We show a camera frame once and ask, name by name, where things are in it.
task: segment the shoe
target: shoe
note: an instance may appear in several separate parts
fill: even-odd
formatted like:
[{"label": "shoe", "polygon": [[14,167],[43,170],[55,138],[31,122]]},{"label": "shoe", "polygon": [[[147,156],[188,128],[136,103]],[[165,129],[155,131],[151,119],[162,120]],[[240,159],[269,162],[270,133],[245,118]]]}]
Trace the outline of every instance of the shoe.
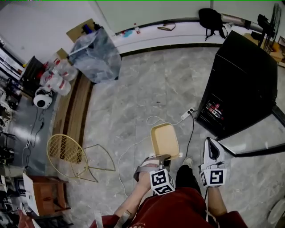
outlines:
[{"label": "shoe", "polygon": [[182,165],[188,165],[189,168],[191,168],[192,165],[193,165],[193,158],[192,158],[191,156],[186,157],[186,158],[184,159]]}]

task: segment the transparent plastic bag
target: transparent plastic bag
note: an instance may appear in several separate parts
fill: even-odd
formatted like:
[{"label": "transparent plastic bag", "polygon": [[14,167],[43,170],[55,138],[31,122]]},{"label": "transparent plastic bag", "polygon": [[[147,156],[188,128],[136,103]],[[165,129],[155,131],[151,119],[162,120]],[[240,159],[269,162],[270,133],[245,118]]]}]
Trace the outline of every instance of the transparent plastic bag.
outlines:
[{"label": "transparent plastic bag", "polygon": [[104,28],[78,38],[69,60],[94,83],[114,80],[121,68],[121,56]]}]

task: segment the black backpack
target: black backpack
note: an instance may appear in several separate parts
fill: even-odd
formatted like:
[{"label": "black backpack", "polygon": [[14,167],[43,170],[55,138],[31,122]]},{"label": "black backpack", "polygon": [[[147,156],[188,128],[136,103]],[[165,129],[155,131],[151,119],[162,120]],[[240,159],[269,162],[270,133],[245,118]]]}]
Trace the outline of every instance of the black backpack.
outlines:
[{"label": "black backpack", "polygon": [[[206,28],[205,41],[207,40],[208,37],[215,35],[216,30],[219,31],[221,37],[223,37],[224,39],[226,38],[223,32],[223,28],[225,27],[223,26],[222,17],[216,10],[210,8],[200,9],[199,20],[200,20],[200,25]],[[211,30],[211,34],[209,36],[207,35],[208,29]]]}]

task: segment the wooden table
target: wooden table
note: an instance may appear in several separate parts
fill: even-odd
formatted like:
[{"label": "wooden table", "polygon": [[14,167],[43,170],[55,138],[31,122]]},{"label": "wooden table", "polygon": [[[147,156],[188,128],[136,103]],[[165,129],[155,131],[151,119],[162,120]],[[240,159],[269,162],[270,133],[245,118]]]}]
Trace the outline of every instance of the wooden table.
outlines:
[{"label": "wooden table", "polygon": [[[258,45],[259,41],[258,40],[255,40],[253,39],[253,37],[251,36],[250,33],[245,33],[244,34],[244,37],[249,39],[251,42],[255,43],[256,45]],[[261,48],[263,49],[263,46],[264,46],[264,42],[265,42],[265,39],[263,39],[262,43],[261,43]],[[275,61],[278,63],[282,60],[283,58],[283,55],[282,55],[282,52],[281,50],[278,50],[276,52],[270,52],[270,56],[275,59]]]},{"label": "wooden table", "polygon": [[25,173],[23,173],[23,178],[28,206],[38,216],[70,209],[65,201],[66,181],[58,177],[27,176]]}]

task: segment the white cable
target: white cable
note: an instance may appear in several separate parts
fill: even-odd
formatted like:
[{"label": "white cable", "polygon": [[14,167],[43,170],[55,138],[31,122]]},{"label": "white cable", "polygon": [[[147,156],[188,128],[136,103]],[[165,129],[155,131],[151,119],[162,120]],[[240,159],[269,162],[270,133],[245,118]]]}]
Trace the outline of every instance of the white cable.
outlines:
[{"label": "white cable", "polygon": [[[154,122],[154,123],[148,123],[148,120],[149,120],[150,118],[152,118],[152,117],[156,117],[156,118],[158,119],[158,121],[156,121],[156,122]],[[161,118],[158,117],[158,116],[150,116],[149,118],[147,118],[147,125],[151,126],[151,125],[156,124],[156,123],[159,122],[159,121],[162,121],[162,122],[166,123],[166,121],[165,121],[164,119],[161,119]],[[177,124],[180,124],[182,121],[183,121],[183,120],[181,119],[179,122],[177,122],[177,123],[175,123],[175,124],[172,124],[172,125],[175,126],[175,125],[177,125]]]},{"label": "white cable", "polygon": [[123,182],[122,182],[122,180],[121,180],[121,176],[120,176],[120,169],[119,169],[119,167],[120,167],[120,160],[121,160],[122,156],[123,156],[126,152],[128,152],[129,149],[130,149],[132,146],[135,146],[135,145],[141,143],[143,140],[141,140],[141,141],[139,141],[139,142],[136,142],[136,143],[134,143],[133,145],[130,145],[129,148],[120,156],[119,161],[118,161],[119,180],[120,180],[120,182],[121,182],[121,184],[122,184],[122,186],[123,186],[123,188],[124,188],[124,193],[125,193],[125,196],[126,196],[126,197],[128,197],[128,195],[126,194],[126,189],[125,189],[125,186],[124,186],[124,184],[123,184]]},{"label": "white cable", "polygon": [[[152,118],[152,117],[156,117],[158,120],[157,120],[156,122],[154,122],[154,123],[148,123],[148,120],[149,120],[150,118]],[[165,120],[161,119],[161,118],[158,117],[158,116],[150,116],[149,118],[147,118],[147,125],[151,126],[151,125],[156,124],[156,123],[159,122],[159,121],[162,121],[162,122],[166,123]],[[177,123],[175,123],[175,124],[172,124],[172,125],[175,126],[175,125],[177,125],[177,124],[180,124],[182,121],[183,121],[183,119],[181,119],[179,122],[177,122]],[[124,193],[125,193],[125,196],[126,196],[126,197],[128,197],[128,195],[126,194],[126,189],[125,189],[125,186],[124,186],[124,184],[123,184],[123,182],[122,182],[122,180],[121,180],[121,176],[120,176],[120,160],[121,160],[122,156],[123,156],[126,152],[128,152],[129,149],[130,149],[132,146],[135,146],[135,145],[141,143],[143,140],[141,140],[141,141],[139,141],[139,142],[137,142],[137,143],[134,143],[133,145],[130,145],[129,148],[120,156],[119,161],[118,161],[119,180],[120,180],[120,182],[121,182],[121,184],[122,184],[122,186],[123,186],[123,188],[124,188]]]},{"label": "white cable", "polygon": [[22,151],[22,166],[23,166],[23,162],[24,162],[24,151],[25,151],[25,149],[27,149],[27,147],[24,147],[23,151]]}]

